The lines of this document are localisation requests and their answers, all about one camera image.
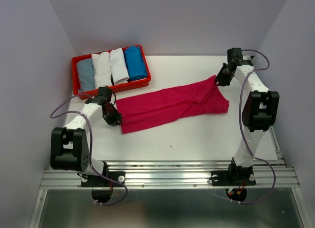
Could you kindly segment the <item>pink t-shirt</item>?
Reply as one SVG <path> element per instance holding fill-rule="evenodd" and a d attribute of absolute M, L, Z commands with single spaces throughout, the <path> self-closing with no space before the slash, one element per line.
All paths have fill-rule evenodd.
<path fill-rule="evenodd" d="M 215 84 L 215 76 L 189 85 L 119 99 L 122 133 L 132 133 L 202 114 L 225 114 L 229 101 Z"/>

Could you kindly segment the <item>red plastic tray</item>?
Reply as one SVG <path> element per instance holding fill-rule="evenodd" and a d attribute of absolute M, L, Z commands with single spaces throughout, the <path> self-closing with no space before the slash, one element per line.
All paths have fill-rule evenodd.
<path fill-rule="evenodd" d="M 150 70 L 149 67 L 147 65 L 147 61 L 146 61 L 146 57 L 145 57 L 145 53 L 143 51 L 143 47 L 141 45 L 135 45 L 136 47 L 139 47 L 140 51 L 141 51 L 141 55 L 142 55 L 142 60 L 143 63 L 145 65 L 146 68 L 146 72 L 147 72 L 147 77 L 144 79 L 140 79 L 140 80 L 136 80 L 136 81 L 129 81 L 128 83 L 125 84 L 120 84 L 120 85 L 116 85 L 116 86 L 110 86 L 109 88 L 111 90 L 114 91 L 114 93 L 119 93 L 119 92 L 123 92 L 123 91 L 128 91 L 128 90 L 133 90 L 133 89 L 138 89 L 138 88 L 142 88 L 142 87 L 147 87 L 149 85 L 149 82 L 151 81 L 151 74 L 150 74 Z M 79 78 L 78 78 L 78 73 L 77 73 L 77 67 L 76 64 L 81 61 L 81 60 L 85 60 L 88 58 L 91 58 L 92 55 L 91 54 L 86 54 L 86 55 L 81 55 L 81 56 L 77 56 L 77 57 L 73 57 L 71 59 L 71 73 L 72 73 L 72 91 L 73 94 L 75 96 L 79 95 L 80 92 L 80 83 L 79 83 Z M 98 93 L 98 90 L 92 90 L 92 91 L 87 91 L 87 92 L 81 92 L 82 94 L 88 94 L 91 96 L 96 96 Z"/>

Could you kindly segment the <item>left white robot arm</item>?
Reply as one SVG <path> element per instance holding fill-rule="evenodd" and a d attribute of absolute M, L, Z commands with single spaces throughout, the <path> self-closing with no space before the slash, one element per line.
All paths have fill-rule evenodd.
<path fill-rule="evenodd" d="M 50 118 L 54 119 L 67 114 L 75 114 L 73 120 L 62 127 L 56 127 L 51 133 L 50 166 L 55 170 L 71 170 L 92 175 L 98 185 L 109 182 L 107 163 L 92 157 L 92 127 L 100 119 L 109 126 L 119 126 L 122 114 L 114 104 L 116 95 L 108 87 L 100 87 L 97 95 L 79 94 L 87 97 L 81 111 L 67 111 L 59 115 L 54 110 Z"/>

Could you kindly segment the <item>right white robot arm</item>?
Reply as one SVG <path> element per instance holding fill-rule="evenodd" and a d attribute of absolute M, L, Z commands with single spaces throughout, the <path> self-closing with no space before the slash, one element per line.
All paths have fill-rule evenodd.
<path fill-rule="evenodd" d="M 276 121 L 280 100 L 279 93 L 267 88 L 257 75 L 269 69 L 269 59 L 256 50 L 255 53 L 265 59 L 266 67 L 255 68 L 252 58 L 244 58 L 245 52 L 242 48 L 228 49 L 227 62 L 215 78 L 215 84 L 221 87 L 229 86 L 233 79 L 241 84 L 238 120 L 242 139 L 226 172 L 227 180 L 232 184 L 250 178 L 254 160 L 270 165 L 255 154 L 261 138 Z"/>

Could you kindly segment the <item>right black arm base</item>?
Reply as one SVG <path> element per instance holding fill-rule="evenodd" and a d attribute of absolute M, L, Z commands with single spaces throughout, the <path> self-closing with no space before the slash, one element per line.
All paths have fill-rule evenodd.
<path fill-rule="evenodd" d="M 213 186 L 237 187 L 256 185 L 253 167 L 241 167 L 230 164 L 228 170 L 211 171 L 210 182 Z"/>

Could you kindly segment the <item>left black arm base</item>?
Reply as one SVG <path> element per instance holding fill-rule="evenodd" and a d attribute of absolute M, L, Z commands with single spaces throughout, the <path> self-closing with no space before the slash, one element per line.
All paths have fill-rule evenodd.
<path fill-rule="evenodd" d="M 119 181 L 119 177 L 126 177 L 125 172 L 123 171 L 109 171 L 109 178 L 111 180 Z M 82 175 L 81 176 L 81 187 L 83 188 L 114 188 L 114 187 L 122 187 L 117 183 L 110 182 L 105 180 L 98 175 Z"/>

